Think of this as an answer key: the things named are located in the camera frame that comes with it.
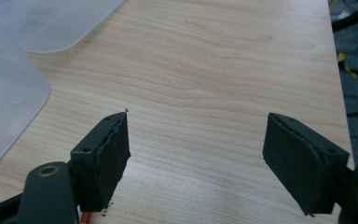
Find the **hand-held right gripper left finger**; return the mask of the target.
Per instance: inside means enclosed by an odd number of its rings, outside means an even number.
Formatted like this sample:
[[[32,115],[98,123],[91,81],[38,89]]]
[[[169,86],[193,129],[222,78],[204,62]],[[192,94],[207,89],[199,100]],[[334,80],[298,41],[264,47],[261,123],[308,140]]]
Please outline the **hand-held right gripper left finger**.
[[[76,203],[83,212],[107,208],[131,156],[127,113],[103,118],[71,151]]]

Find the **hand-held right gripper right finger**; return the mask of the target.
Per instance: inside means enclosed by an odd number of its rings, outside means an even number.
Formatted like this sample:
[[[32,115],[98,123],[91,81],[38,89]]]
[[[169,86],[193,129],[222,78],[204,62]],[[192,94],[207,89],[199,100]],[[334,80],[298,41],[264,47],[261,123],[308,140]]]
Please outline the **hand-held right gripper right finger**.
[[[332,212],[335,181],[347,168],[346,150],[296,119],[270,113],[262,154],[304,214]]]

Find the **translucent white plastic sheet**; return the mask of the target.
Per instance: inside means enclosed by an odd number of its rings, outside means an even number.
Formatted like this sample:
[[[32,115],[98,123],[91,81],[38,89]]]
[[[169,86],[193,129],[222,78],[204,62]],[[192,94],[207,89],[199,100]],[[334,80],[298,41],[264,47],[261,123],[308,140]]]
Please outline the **translucent white plastic sheet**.
[[[49,85],[26,53],[0,40],[0,160],[43,107]]]
[[[0,30],[23,50],[71,48],[125,0],[0,0]]]

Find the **yellow and black object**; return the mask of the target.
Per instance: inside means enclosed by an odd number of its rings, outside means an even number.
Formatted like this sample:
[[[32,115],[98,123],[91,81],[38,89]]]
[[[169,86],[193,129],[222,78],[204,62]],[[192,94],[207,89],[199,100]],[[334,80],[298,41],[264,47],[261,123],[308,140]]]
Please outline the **yellow and black object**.
[[[346,73],[348,73],[349,75],[351,75],[352,77],[354,78],[358,78],[358,74],[351,70],[346,64],[345,64],[345,54],[343,52],[340,52],[338,55],[337,55],[337,64],[338,64],[338,67],[342,70],[344,70]]]

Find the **black metal stand leg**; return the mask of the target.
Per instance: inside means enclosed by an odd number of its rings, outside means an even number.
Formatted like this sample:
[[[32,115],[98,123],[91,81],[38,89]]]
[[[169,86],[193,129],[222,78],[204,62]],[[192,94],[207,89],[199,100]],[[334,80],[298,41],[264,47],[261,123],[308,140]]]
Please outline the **black metal stand leg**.
[[[349,26],[352,26],[356,23],[358,23],[358,12],[355,12],[352,15],[350,15],[344,19],[334,21],[332,23],[332,30],[333,30],[333,32],[337,32],[337,31],[345,29]]]

